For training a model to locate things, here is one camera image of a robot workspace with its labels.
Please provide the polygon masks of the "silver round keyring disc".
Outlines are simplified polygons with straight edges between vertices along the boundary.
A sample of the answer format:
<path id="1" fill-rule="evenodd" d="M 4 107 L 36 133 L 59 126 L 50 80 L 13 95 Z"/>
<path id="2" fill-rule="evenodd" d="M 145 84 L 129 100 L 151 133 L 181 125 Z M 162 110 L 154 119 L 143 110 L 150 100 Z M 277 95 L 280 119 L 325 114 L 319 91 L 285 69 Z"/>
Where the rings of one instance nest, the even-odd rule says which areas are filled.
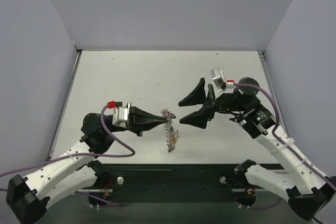
<path id="1" fill-rule="evenodd" d="M 171 114 L 173 114 L 168 109 L 162 109 L 161 114 L 163 117 L 167 118 L 167 122 L 164 124 L 164 130 L 165 130 L 165 136 L 166 136 L 166 145 L 167 145 L 167 151 L 169 153 L 173 152 L 176 148 L 176 144 L 173 144 L 171 142 L 170 136 L 173 134 L 179 135 L 179 130 L 176 130 L 174 128 L 174 119 L 171 118 Z"/>

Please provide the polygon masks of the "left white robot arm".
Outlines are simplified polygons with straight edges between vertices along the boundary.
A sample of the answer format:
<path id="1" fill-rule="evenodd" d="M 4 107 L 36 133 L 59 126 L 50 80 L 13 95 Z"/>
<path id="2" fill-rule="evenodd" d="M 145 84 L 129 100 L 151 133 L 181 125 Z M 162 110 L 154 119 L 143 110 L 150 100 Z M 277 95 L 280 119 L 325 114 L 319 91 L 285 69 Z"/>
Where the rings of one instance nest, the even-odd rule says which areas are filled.
<path id="1" fill-rule="evenodd" d="M 109 189 L 113 175 L 98 160 L 114 142 L 130 148 L 114 133 L 130 131 L 137 136 L 161 124 L 167 123 L 162 116 L 145 112 L 128 103 L 109 102 L 104 110 L 112 109 L 111 115 L 87 114 L 82 123 L 83 136 L 58 158 L 35 167 L 24 177 L 14 172 L 7 186 L 6 202 L 20 223 L 36 223 L 56 202 L 87 187 Z"/>

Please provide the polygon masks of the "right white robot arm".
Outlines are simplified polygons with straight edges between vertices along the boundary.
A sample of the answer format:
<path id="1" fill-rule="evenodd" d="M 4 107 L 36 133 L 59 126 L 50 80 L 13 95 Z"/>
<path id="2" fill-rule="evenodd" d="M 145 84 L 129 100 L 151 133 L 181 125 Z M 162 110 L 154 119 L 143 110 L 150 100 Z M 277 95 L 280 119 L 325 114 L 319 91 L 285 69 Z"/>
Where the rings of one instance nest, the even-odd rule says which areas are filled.
<path id="1" fill-rule="evenodd" d="M 239 82 L 216 78 L 206 85 L 201 78 L 196 88 L 179 106 L 202 107 L 182 119 L 181 124 L 205 129 L 215 113 L 231 114 L 253 140 L 261 144 L 282 166 L 281 176 L 263 168 L 250 159 L 235 169 L 236 181 L 241 186 L 256 186 L 285 200 L 300 218 L 310 221 L 335 196 L 335 177 L 318 169 L 297 148 L 280 125 L 279 111 L 273 98 L 253 78 Z"/>

